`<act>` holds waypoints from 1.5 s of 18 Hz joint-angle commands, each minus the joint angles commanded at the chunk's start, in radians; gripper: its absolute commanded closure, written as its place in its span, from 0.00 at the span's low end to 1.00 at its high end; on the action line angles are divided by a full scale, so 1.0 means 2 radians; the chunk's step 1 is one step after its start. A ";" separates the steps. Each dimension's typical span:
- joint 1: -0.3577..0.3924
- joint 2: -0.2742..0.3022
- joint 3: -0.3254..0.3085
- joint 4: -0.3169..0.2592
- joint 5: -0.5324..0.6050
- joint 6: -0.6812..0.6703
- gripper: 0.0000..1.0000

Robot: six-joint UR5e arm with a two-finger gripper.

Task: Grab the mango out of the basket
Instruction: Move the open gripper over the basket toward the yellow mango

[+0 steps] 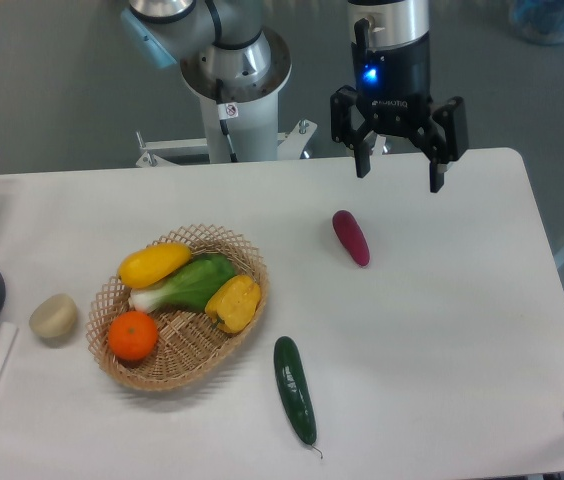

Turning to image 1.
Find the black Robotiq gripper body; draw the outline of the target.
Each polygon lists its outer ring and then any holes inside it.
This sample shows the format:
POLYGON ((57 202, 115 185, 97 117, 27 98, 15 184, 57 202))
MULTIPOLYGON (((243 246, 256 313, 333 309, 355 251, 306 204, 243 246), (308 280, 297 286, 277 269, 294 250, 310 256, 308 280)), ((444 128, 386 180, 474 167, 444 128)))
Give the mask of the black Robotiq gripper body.
POLYGON ((351 44, 356 91, 374 105, 372 131, 407 138, 430 112, 430 36, 404 45, 372 49, 369 36, 351 44))

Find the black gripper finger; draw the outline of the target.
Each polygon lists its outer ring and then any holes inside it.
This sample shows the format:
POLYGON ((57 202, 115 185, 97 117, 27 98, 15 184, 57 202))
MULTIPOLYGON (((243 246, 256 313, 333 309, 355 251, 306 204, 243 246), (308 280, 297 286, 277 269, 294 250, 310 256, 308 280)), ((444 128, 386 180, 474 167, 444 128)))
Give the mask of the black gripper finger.
POLYGON ((429 160, 429 189, 438 193, 450 165, 469 148, 465 99, 454 96, 432 105, 428 117, 416 128, 415 146, 429 160))
POLYGON ((367 135, 374 126, 374 105, 371 100, 359 94, 353 87, 340 87, 330 97, 331 137, 353 151, 356 176, 364 178, 371 170, 370 147, 367 135), (359 127, 353 126, 352 110, 356 109, 363 118, 359 127))

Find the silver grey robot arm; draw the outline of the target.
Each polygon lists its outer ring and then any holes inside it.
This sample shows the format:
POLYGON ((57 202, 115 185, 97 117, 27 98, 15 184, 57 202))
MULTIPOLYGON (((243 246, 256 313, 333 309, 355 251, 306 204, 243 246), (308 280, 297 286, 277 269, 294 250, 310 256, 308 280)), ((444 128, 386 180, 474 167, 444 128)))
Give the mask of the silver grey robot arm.
MULTIPOLYGON (((330 98, 331 137, 370 170, 370 135, 404 138, 429 161, 432 192, 468 147, 462 98, 430 94, 429 5, 351 1, 355 82, 330 98)), ((154 61, 178 65, 198 97, 213 163, 275 160, 278 95, 291 73, 287 44, 263 22, 258 1, 131 1, 122 19, 154 61)))

